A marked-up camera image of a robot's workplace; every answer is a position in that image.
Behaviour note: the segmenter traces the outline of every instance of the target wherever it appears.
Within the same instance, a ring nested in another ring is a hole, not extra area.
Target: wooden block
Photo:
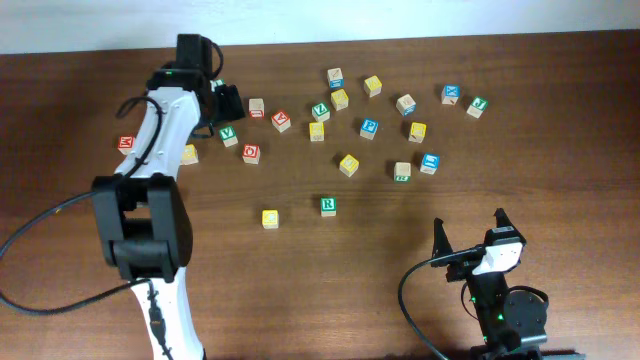
[[[198,163],[198,152],[196,147],[192,144],[186,145],[182,152],[182,159],[180,159],[180,165],[191,165]]]
[[[396,102],[396,109],[400,111],[402,116],[407,116],[416,110],[416,102],[413,101],[411,95],[407,94],[398,99],[398,102]]]
[[[440,156],[433,154],[424,154],[422,163],[420,164],[420,172],[433,175],[438,170]]]
[[[247,164],[258,165],[260,162],[260,147],[258,145],[246,144],[242,150],[242,159]]]
[[[277,229],[280,226],[278,210],[262,210],[262,227],[265,229]]]
[[[249,99],[249,115],[251,117],[264,117],[264,100]]]
[[[327,79],[329,80],[329,88],[339,89],[344,86],[344,78],[340,68],[329,69],[327,71]]]
[[[412,123],[409,131],[409,141],[421,143],[427,134],[427,125],[422,123]]]
[[[471,105],[467,110],[467,114],[477,119],[487,109],[487,106],[489,106],[489,102],[487,100],[476,96],[476,98],[471,102]]]
[[[291,118],[286,112],[280,110],[271,117],[271,123],[282,133],[291,127]]]
[[[233,146],[238,143],[238,137],[231,125],[220,129],[218,134],[220,135],[220,139],[222,139],[222,143],[225,147]]]
[[[324,141],[324,124],[318,122],[310,123],[309,138],[311,141]]]
[[[411,163],[397,162],[393,169],[395,182],[409,182],[411,179]]]
[[[118,150],[124,155],[129,155],[131,150],[133,150],[135,141],[136,138],[133,136],[120,136],[120,139],[118,139]]]
[[[344,89],[334,91],[331,93],[331,104],[336,108],[336,111],[346,109],[349,106],[349,97]]]
[[[460,98],[460,86],[458,85],[445,85],[442,89],[442,103],[445,105],[455,105]]]
[[[364,81],[364,92],[369,97],[374,97],[382,92],[382,82],[377,76],[372,76]]]
[[[355,174],[359,166],[360,162],[358,162],[358,160],[356,160],[356,158],[351,155],[345,156],[344,159],[340,161],[340,171],[342,171],[348,177],[351,177],[353,174]]]
[[[327,104],[320,103],[311,109],[311,115],[313,115],[313,118],[316,119],[316,121],[324,122],[329,120],[331,112],[329,111]]]
[[[336,216],[338,210],[338,203],[336,198],[322,198],[320,199],[320,214],[322,216]]]
[[[376,131],[378,131],[378,122],[371,119],[364,119],[362,127],[360,128],[360,136],[373,140],[373,137],[376,136]]]

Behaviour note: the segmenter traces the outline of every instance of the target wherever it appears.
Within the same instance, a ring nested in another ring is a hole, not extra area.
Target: wooden table
[[[404,320],[402,274],[430,257],[433,219],[455,249],[481,243],[504,207],[529,240],[507,279],[551,297],[545,349],[590,359],[640,358],[640,33],[488,36],[332,44],[225,47],[223,77],[262,97],[268,119],[234,123],[259,144],[258,166],[241,146],[194,140],[200,163],[180,169],[193,224],[188,271],[193,321],[213,359],[352,359],[427,354]],[[114,112],[141,93],[173,49],[0,57],[3,238],[42,209],[86,191],[122,161],[116,138],[135,132],[143,109]],[[341,67],[349,107],[332,112],[326,140],[311,143],[311,106],[329,102],[326,70]],[[378,75],[382,94],[362,83]],[[456,106],[442,86],[460,84]],[[411,94],[407,118],[395,100]],[[465,114],[470,98],[489,107]],[[358,134],[380,122],[375,140]],[[411,121],[428,124],[422,144]],[[396,161],[441,156],[434,176],[414,165],[395,184]],[[337,159],[360,169],[347,178]],[[319,197],[338,200],[322,218]],[[281,227],[263,230],[260,212]],[[90,203],[55,216],[12,248],[1,285],[32,306],[66,304],[121,283],[105,265]],[[405,288],[407,306],[445,352],[482,343],[462,310],[462,284],[424,269]],[[0,308],[2,359],[149,359],[134,296],[126,292],[64,316],[30,318]]]

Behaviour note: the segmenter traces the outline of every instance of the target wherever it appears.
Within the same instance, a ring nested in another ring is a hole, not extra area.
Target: black cable
[[[218,65],[218,68],[215,71],[209,74],[209,80],[213,80],[217,78],[218,75],[220,75],[220,72],[222,71],[222,65],[224,64],[224,56],[222,56],[222,50],[220,50],[218,44],[211,41],[211,47],[218,53],[218,57],[220,58],[220,65]]]
[[[153,134],[153,136],[151,137],[151,140],[149,141],[149,144],[147,145],[147,147],[145,148],[144,152],[142,153],[142,155],[139,158],[136,158],[136,163],[135,165],[131,168],[131,170],[129,170],[122,178],[120,178],[118,181],[115,182],[114,186],[117,186],[118,184],[120,184],[122,181],[130,178],[139,168],[140,166],[142,166],[145,162],[145,160],[147,159],[147,157],[149,156],[149,153],[151,152],[151,150],[153,149],[153,146],[155,145],[156,140],[158,139],[158,136],[160,135],[160,129],[162,127],[162,108],[160,107],[160,104],[158,104],[157,101],[155,101],[154,99],[148,97],[148,96],[137,96],[137,97],[133,97],[128,99],[127,101],[125,101],[121,106],[120,109],[118,109],[118,111],[116,112],[116,118],[121,119],[124,116],[126,116],[140,101],[147,101],[153,104],[153,106],[156,107],[156,114],[158,115],[158,124],[156,126],[156,130]],[[29,220],[26,224],[22,225],[18,230],[16,230],[13,234],[11,234],[11,236],[9,236],[9,238],[7,239],[7,241],[2,245],[2,247],[0,248],[0,260],[2,260],[2,258],[4,257],[5,253],[7,252],[7,250],[9,250],[9,247],[11,247],[11,245],[13,245],[13,243],[18,240],[18,238],[20,238],[22,235],[24,235],[27,231],[29,231],[33,226],[35,226],[36,224],[38,224],[39,222],[41,222],[42,220],[48,218],[51,215],[57,214],[58,212],[60,212],[62,209],[71,206],[73,204],[76,204],[82,200],[88,199],[90,197],[92,197],[93,195],[95,195],[95,192],[93,191],[89,191],[89,192],[85,192],[82,193],[80,195],[76,195],[74,197],[71,197],[67,200],[64,200],[63,202],[59,203],[58,205],[49,208],[45,211],[43,211],[42,213],[40,213],[38,216],[34,217],[33,219]],[[142,280],[136,280],[136,281],[132,281],[129,282],[127,284],[123,284],[120,286],[117,286],[113,289],[107,290],[101,294],[98,294],[96,296],[92,296],[90,298],[78,301],[76,303],[73,303],[71,305],[66,305],[66,306],[62,306],[62,307],[57,307],[57,308],[52,308],[52,309],[34,309],[34,308],[30,308],[27,306],[23,306],[23,305],[19,305],[13,301],[11,301],[10,299],[8,299],[3,293],[2,291],[0,291],[0,304],[4,304],[7,307],[18,311],[20,313],[26,314],[26,315],[32,315],[32,316],[47,316],[47,315],[58,315],[58,314],[64,314],[67,313],[69,311],[74,311],[77,309],[80,309],[82,307],[85,307],[87,305],[96,303],[102,299],[105,299],[111,295],[114,295],[122,290],[126,290],[126,289],[130,289],[133,286],[136,286],[138,284],[141,284],[143,282],[147,282],[149,281],[148,279],[142,279]]]
[[[467,286],[468,284],[465,282],[464,285],[462,285],[462,290],[460,291],[460,302],[462,303],[462,307],[464,308],[464,311],[467,312],[467,314],[469,314],[469,316],[471,316],[472,318],[478,320],[477,317],[475,317],[470,311],[469,309],[467,309],[467,305],[464,303],[464,292],[465,290],[467,290]]]
[[[404,276],[400,280],[400,284],[398,285],[398,303],[400,304],[400,310],[402,310],[402,314],[404,315],[405,319],[407,319],[407,322],[409,323],[409,325],[411,325],[411,327],[413,328],[413,331],[416,332],[416,334],[418,335],[420,340],[422,340],[422,342],[424,342],[425,345],[427,345],[427,347],[429,349],[431,349],[431,351],[440,360],[449,360],[449,358],[446,357],[444,354],[442,354],[440,351],[438,351],[438,349],[436,349],[436,346],[433,345],[433,343],[431,341],[429,341],[429,339],[427,339],[427,337],[422,333],[422,331],[420,331],[420,329],[418,329],[418,326],[416,325],[416,323],[413,321],[413,319],[409,315],[409,312],[407,311],[407,308],[404,305],[404,301],[402,300],[402,288],[404,287],[404,283],[407,281],[407,278],[409,278],[409,276],[414,271],[420,269],[421,267],[423,267],[425,265],[429,265],[434,261],[445,260],[447,258],[452,258],[452,257],[457,256],[457,255],[458,254],[455,254],[455,253],[448,254],[448,255],[443,255],[443,256],[440,256],[440,257],[437,257],[437,258],[432,258],[432,259],[429,259],[429,260],[425,260],[423,262],[420,262],[420,263],[414,265],[411,269],[409,269],[409,271],[407,271],[404,274]]]

